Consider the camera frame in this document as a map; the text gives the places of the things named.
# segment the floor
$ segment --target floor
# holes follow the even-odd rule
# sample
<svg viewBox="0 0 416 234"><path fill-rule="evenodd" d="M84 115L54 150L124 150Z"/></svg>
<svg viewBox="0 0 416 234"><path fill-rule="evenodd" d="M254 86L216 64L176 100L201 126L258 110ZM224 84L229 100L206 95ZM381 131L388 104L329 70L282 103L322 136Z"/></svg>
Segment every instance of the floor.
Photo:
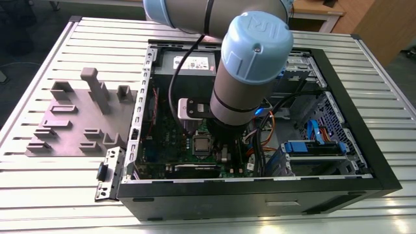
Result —
<svg viewBox="0 0 416 234"><path fill-rule="evenodd" d="M34 50L25 56L10 56L0 49L0 71L9 77L6 84L0 84L0 128L17 104L26 86L36 74L38 65L44 61L61 30L72 15L126 20L144 20L142 8L125 6L106 6L93 4L60 3L60 10L52 11L46 1L34 1L32 7L37 17L37 24L26 29L34 43ZM30 62L1 67L12 62ZM416 59L405 58L398 54L386 67L396 84L416 106Z"/></svg>

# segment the black computer chassis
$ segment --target black computer chassis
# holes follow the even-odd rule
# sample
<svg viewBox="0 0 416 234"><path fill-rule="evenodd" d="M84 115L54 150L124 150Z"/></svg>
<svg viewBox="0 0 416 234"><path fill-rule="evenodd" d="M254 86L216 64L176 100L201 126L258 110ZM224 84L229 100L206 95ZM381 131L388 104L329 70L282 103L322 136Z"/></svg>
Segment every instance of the black computer chassis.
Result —
<svg viewBox="0 0 416 234"><path fill-rule="evenodd" d="M306 51L313 56L373 178L120 183L117 198L138 220L322 214L401 189L324 51L294 50Z"/></svg>

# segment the light blue joint cap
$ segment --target light blue joint cap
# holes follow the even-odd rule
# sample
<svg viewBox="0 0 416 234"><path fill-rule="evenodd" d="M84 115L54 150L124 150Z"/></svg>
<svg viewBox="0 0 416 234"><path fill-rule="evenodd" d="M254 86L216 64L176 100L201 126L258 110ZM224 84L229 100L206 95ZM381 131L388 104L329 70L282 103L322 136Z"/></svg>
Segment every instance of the light blue joint cap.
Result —
<svg viewBox="0 0 416 234"><path fill-rule="evenodd" d="M272 81L286 64L293 35L276 16L250 11L237 16L221 45L221 60L228 73L242 83Z"/></svg>
<svg viewBox="0 0 416 234"><path fill-rule="evenodd" d="M165 0L142 0L142 6L150 20L174 28L169 19Z"/></svg>

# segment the side panel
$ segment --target side panel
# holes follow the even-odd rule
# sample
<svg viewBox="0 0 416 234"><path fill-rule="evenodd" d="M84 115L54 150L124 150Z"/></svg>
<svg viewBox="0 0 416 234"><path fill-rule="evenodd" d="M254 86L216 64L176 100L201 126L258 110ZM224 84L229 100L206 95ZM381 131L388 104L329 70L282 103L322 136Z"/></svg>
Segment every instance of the side panel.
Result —
<svg viewBox="0 0 416 234"><path fill-rule="evenodd" d="M266 217L322 213L361 200L369 193L316 192L121 198L134 217L145 220Z"/></svg>

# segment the metal bracket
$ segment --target metal bracket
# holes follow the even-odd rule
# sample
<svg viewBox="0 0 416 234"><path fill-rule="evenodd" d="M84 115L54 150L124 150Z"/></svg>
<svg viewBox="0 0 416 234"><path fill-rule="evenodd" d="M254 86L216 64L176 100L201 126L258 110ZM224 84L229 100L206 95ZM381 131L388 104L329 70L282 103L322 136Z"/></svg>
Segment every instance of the metal bracket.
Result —
<svg viewBox="0 0 416 234"><path fill-rule="evenodd" d="M97 192L94 201L118 201L117 190L121 179L122 161L125 150L114 147L106 150L104 162L101 162L97 171Z"/></svg>

